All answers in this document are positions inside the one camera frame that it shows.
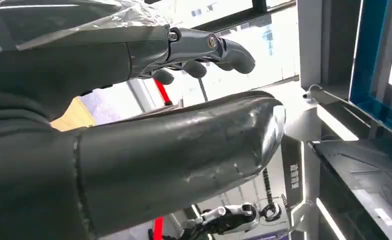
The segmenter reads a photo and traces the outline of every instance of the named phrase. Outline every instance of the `metal rod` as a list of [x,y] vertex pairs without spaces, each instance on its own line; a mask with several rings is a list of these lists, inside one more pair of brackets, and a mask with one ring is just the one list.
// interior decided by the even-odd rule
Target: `metal rod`
[[203,81],[201,78],[199,79],[199,85],[200,85],[200,89],[202,90],[202,93],[203,93],[203,98],[205,99],[205,102],[207,102],[208,96],[206,95],[205,85],[203,85]]

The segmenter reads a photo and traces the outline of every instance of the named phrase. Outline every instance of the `scuffed black plastic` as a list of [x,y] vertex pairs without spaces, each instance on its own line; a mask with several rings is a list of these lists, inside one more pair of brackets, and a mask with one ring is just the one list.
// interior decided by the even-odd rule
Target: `scuffed black plastic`
[[84,189],[99,234],[182,209],[252,179],[284,131],[284,108],[265,92],[83,132]]

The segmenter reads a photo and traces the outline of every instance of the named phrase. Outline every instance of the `black cable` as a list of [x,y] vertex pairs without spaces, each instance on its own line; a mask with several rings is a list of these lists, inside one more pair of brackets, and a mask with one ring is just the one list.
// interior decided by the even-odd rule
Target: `black cable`
[[262,174],[263,174],[263,180],[265,182],[266,197],[268,199],[268,205],[274,204],[274,201],[272,200],[271,185],[269,182],[268,170],[265,168],[263,170]]

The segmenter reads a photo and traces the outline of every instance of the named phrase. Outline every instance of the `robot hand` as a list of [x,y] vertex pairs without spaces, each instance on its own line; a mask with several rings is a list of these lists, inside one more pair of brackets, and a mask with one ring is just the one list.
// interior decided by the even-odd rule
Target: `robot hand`
[[206,68],[201,63],[213,62],[222,70],[235,69],[247,74],[255,67],[252,55],[240,44],[194,29],[172,28],[168,33],[169,54],[163,63],[149,66],[140,78],[156,78],[170,84],[173,76],[162,68],[186,71],[194,78],[202,78]]
[[246,233],[259,225],[261,217],[264,217],[267,222],[278,220],[281,217],[280,206],[271,203],[258,211],[254,204],[246,202],[241,205],[225,205],[213,210],[208,209],[200,217],[183,223],[184,232],[179,240],[195,240],[202,233],[219,235]]

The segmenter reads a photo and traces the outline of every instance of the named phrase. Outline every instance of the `clear plastic film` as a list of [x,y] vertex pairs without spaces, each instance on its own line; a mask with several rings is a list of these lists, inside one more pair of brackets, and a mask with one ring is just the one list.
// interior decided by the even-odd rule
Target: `clear plastic film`
[[0,52],[35,48],[79,31],[171,22],[142,0],[0,0]]

